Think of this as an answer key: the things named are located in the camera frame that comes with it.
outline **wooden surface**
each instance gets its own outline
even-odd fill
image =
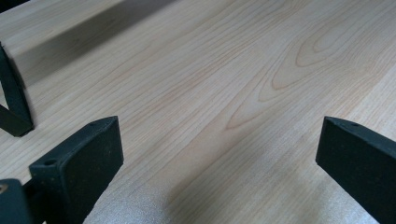
[[[315,156],[325,115],[396,139],[395,10],[392,0],[14,8],[0,14],[0,41],[36,129],[0,132],[0,178],[26,182],[31,162],[118,115],[125,162],[86,223],[375,223]]]

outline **screw hole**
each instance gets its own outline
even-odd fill
[[[46,165],[46,166],[51,166],[51,165],[53,165],[53,164],[55,164],[55,163],[56,163],[56,160],[55,160],[55,159],[51,159],[51,160],[45,161],[45,162],[44,162],[44,165]]]
[[[0,194],[4,193],[7,189],[8,189],[7,184],[0,185]]]

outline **black plastic part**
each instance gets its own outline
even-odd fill
[[[396,223],[396,143],[357,123],[326,117],[316,161],[380,223]]]
[[[33,130],[29,106],[21,81],[13,70],[0,43],[0,81],[8,109],[0,105],[0,128],[14,136],[23,136]]]
[[[94,121],[32,163],[23,189],[14,180],[0,194],[0,223],[82,223],[122,163],[118,118]]]
[[[17,179],[0,180],[0,223],[33,223],[23,187]]]

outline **wood grain pattern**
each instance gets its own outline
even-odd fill
[[[325,115],[396,139],[395,9],[391,0],[14,8],[0,14],[0,41],[36,129],[0,132],[0,178],[26,182],[27,164],[118,115],[125,163],[86,223],[375,223],[315,155]]]

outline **wood grain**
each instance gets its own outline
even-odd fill
[[[86,223],[375,223],[315,155],[326,115],[396,139],[395,9],[391,0],[16,7],[0,14],[0,41],[36,129],[0,132],[0,178],[26,182],[28,164],[118,115],[125,162]]]

